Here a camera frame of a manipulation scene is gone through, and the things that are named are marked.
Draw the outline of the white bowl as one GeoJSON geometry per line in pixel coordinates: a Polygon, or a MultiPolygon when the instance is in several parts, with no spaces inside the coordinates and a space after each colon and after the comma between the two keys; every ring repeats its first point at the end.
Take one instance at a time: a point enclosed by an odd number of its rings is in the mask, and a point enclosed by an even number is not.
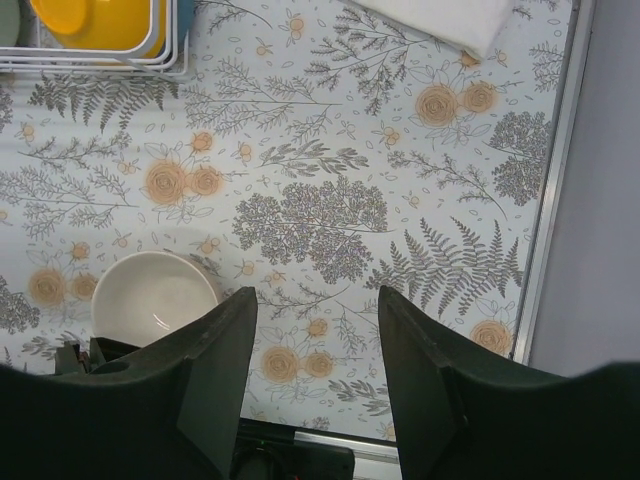
{"type": "Polygon", "coordinates": [[[213,310],[222,294],[193,260],[143,251],[116,261],[100,277],[91,300],[92,333],[145,347],[213,310]]]}

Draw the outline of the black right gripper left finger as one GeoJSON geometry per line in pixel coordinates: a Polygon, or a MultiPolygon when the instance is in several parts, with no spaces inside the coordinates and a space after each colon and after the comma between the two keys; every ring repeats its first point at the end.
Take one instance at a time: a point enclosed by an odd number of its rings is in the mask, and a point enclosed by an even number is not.
{"type": "Polygon", "coordinates": [[[5,479],[226,479],[257,323],[239,289],[91,373],[1,370],[5,479]]]}

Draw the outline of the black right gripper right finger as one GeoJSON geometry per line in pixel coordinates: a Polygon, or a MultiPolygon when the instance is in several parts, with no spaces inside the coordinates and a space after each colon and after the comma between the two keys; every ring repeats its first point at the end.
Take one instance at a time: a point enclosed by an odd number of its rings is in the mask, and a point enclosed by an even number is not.
{"type": "Polygon", "coordinates": [[[639,366],[562,377],[501,357],[379,291],[379,329],[406,479],[635,479],[639,366]]]}

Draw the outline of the light green flower bowl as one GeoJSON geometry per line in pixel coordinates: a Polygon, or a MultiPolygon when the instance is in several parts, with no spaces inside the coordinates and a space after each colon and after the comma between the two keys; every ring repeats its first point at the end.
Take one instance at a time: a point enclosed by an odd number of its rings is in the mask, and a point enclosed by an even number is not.
{"type": "Polygon", "coordinates": [[[16,45],[21,27],[21,12],[18,0],[0,0],[0,46],[16,45]]]}

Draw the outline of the yellow bowl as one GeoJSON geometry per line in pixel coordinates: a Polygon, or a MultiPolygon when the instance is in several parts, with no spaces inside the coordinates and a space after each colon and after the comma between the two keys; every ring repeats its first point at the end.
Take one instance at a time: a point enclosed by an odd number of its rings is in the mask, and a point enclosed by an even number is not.
{"type": "Polygon", "coordinates": [[[136,58],[151,59],[165,43],[165,1],[34,0],[30,5],[68,49],[130,51],[136,58]]]}

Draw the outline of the white wire dish rack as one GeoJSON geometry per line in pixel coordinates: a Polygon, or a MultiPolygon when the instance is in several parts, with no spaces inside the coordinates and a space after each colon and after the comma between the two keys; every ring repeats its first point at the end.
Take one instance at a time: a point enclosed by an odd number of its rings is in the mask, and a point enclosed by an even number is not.
{"type": "Polygon", "coordinates": [[[63,47],[41,23],[30,3],[19,1],[21,27],[13,47],[1,47],[2,73],[56,73],[152,76],[173,80],[187,71],[189,31],[178,34],[176,1],[167,3],[166,39],[160,54],[136,58],[130,51],[76,50],[63,47]]]}

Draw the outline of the solid blue bowl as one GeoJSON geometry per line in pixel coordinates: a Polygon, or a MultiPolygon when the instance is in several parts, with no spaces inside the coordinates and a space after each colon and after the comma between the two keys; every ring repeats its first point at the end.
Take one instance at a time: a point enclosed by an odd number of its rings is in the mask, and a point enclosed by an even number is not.
{"type": "Polygon", "coordinates": [[[177,27],[178,34],[183,37],[190,30],[195,16],[194,0],[177,0],[177,27]]]}

